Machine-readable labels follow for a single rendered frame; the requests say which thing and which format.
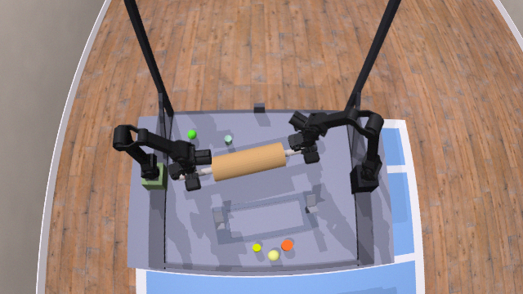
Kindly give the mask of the green ball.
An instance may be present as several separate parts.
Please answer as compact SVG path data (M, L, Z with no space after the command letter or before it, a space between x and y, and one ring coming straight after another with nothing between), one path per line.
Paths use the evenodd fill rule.
M194 131L194 130L190 130L190 131L188 132L188 137L189 137L191 140L195 139L196 136L197 136L196 131Z

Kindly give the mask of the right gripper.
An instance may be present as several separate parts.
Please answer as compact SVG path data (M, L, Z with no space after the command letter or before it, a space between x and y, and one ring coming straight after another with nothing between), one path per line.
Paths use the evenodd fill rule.
M183 168L181 167L181 170L184 171L185 175L185 185L186 190L193 191L197 189L201 189L200 181L199 181L199 174L197 172L196 174L196 166L192 165L190 168ZM198 178L197 178L198 177Z

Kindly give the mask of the pale yellow ball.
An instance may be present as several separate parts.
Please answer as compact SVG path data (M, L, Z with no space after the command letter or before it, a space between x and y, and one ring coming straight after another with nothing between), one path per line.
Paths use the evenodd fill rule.
M279 252L272 250L268 253L268 258L271 261L277 261L279 259Z

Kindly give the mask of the orange cylinder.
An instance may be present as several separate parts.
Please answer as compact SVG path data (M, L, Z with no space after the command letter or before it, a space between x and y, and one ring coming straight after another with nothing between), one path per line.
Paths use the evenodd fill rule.
M281 248L284 251L289 251L293 247L293 243L290 240L285 240L282 242Z

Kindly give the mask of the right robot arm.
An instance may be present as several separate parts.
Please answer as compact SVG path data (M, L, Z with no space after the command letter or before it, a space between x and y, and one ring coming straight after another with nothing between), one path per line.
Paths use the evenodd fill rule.
M138 133L135 142L130 131ZM173 180L179 180L180 175L186 175L181 167L190 168L192 165L212 164L210 149L195 150L195 145L188 141L172 141L149 132L145 128L134 127L132 124L118 125L114 129L113 147L119 152L126 151L141 165L141 178L145 180L157 181L159 179L159 167L157 167L157 156L154 154L147 155L140 146L147 146L168 154L173 162L168 165L169 175Z

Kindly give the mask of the tan paper roll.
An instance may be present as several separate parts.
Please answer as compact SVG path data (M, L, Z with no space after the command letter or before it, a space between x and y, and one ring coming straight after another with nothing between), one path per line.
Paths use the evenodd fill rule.
M212 157L215 182L286 166L280 142Z

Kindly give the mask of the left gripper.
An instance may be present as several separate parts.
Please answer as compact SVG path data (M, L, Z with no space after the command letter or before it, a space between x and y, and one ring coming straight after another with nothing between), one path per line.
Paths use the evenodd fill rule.
M303 129L302 129L303 131ZM320 156L317 151L315 151L315 141L319 140L319 137L316 140L310 140L306 136L306 132L303 131L303 137L306 139L306 147L304 149L301 149L303 158L305 160L305 164L311 164L311 163L317 163L320 160Z

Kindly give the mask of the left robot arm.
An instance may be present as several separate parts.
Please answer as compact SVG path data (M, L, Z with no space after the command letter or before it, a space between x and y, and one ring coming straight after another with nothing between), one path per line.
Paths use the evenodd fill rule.
M328 129L331 127L340 127L344 125L353 126L361 135L368 139L368 159L366 152L360 169L362 181L368 183L375 182L382 167L382 162L378 155L378 143L384 119L380 116L381 115L376 114L371 110L358 110L355 108L350 108L349 110L334 114L326 114L325 112L311 113L309 117L295 111L288 123L301 131L302 129L305 130L306 136L310 140L316 140L320 135L325 137ZM356 121L358 117L369 117L364 128L362 128ZM288 142L290 148L294 150L294 152L300 151L302 148L306 147L306 139L303 137L303 131L288 136Z

